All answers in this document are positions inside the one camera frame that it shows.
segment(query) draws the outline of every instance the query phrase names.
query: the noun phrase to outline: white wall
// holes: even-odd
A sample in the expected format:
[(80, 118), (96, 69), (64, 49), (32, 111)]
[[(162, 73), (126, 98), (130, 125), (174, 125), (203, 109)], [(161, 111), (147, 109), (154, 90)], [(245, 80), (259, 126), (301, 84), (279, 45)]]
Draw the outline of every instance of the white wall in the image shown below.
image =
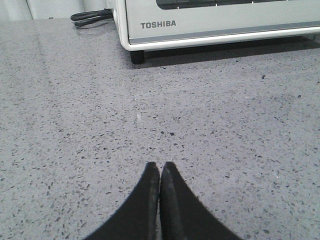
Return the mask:
[(32, 16), (26, 0), (0, 0), (0, 22), (30, 19)]
[(72, 14), (104, 8), (106, 0), (0, 0), (0, 22), (69, 18)]

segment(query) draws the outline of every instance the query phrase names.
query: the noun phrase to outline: toaster oven foot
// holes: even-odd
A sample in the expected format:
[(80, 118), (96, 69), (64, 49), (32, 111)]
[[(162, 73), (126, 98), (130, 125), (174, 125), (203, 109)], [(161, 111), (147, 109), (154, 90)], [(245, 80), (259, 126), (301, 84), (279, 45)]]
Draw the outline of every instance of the toaster oven foot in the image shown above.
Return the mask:
[(145, 53), (141, 51), (131, 51), (130, 52), (131, 62), (133, 64), (143, 64), (145, 61)]

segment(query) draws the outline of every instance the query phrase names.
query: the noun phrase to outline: quartz countertop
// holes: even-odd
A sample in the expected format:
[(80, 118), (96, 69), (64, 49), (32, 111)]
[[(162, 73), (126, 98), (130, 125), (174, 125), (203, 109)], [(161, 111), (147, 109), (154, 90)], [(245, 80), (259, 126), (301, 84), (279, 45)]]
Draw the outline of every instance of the quartz countertop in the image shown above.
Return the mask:
[(318, 240), (319, 39), (147, 52), (133, 65), (112, 21), (1, 23), (0, 239), (81, 240), (147, 162), (172, 161), (244, 240)]

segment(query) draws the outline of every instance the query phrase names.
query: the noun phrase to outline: white appliance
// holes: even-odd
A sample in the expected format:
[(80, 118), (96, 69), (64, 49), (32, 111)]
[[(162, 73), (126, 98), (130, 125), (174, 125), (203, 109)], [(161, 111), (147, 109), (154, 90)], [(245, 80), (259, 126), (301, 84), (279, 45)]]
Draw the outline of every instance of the white appliance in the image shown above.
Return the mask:
[(121, 45), (144, 51), (320, 33), (320, 0), (108, 0)]

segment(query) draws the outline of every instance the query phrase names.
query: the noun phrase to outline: black power cord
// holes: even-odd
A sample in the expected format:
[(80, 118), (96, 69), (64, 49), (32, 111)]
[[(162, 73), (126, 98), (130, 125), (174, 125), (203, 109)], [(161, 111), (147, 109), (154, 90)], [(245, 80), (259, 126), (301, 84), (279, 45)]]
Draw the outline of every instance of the black power cord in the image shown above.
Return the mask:
[(95, 22), (104, 20), (104, 19), (112, 19), (113, 13), (111, 9), (103, 9), (99, 11), (86, 11), (80, 12), (77, 14), (73, 14), (70, 18), (74, 22), (76, 28), (82, 27), (84, 25), (93, 24)]

